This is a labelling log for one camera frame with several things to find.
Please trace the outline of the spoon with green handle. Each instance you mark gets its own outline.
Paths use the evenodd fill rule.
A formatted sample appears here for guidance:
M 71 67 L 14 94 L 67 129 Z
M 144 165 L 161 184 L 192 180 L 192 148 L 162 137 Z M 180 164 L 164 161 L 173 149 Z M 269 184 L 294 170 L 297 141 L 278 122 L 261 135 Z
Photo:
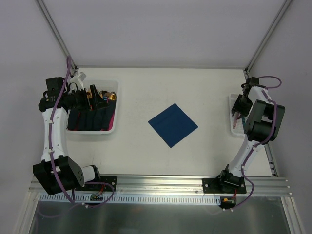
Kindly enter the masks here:
M 246 124 L 245 118 L 242 117 L 241 120 L 242 120 L 242 125 L 243 125 L 243 127 L 245 127 L 245 124 Z

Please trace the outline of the blue paper napkin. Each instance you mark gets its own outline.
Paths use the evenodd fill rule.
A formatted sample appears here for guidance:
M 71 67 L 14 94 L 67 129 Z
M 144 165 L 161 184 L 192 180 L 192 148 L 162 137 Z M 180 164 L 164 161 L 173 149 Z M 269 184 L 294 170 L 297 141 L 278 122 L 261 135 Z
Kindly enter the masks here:
M 170 148 L 198 128 L 198 125 L 176 103 L 153 117 L 148 123 Z

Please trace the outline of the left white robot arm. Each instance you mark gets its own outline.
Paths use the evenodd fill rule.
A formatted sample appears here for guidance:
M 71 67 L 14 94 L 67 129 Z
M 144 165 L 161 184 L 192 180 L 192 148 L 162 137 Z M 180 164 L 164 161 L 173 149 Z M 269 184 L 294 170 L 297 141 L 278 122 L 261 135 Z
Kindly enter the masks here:
M 84 88 L 78 77 L 68 82 L 55 77 L 46 80 L 39 102 L 44 121 L 44 147 L 33 174 L 49 195 L 75 189 L 97 190 L 102 178 L 95 165 L 80 166 L 67 149 L 67 131 L 102 131 L 109 128 L 116 103 L 108 101 L 94 84 Z

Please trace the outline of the fork with pink handle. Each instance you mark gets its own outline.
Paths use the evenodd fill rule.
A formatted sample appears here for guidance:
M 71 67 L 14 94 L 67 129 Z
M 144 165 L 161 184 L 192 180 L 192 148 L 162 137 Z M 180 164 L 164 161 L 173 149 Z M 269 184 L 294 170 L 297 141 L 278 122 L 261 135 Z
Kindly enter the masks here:
M 233 129 L 236 128 L 236 126 L 237 126 L 237 121 L 238 121 L 238 117 L 235 117 L 235 118 L 234 118 L 234 121 L 233 121 Z

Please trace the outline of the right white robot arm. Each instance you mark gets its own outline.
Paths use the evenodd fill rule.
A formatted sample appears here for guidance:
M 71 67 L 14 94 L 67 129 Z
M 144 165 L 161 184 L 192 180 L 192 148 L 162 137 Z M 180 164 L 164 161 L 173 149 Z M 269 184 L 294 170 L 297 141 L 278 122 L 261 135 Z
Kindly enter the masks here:
M 222 193 L 245 193 L 246 170 L 257 153 L 276 139 L 286 108 L 269 95 L 270 89 L 280 87 L 282 80 L 275 76 L 251 77 L 241 85 L 231 112 L 247 118 L 243 126 L 245 138 L 235 158 L 216 178 Z

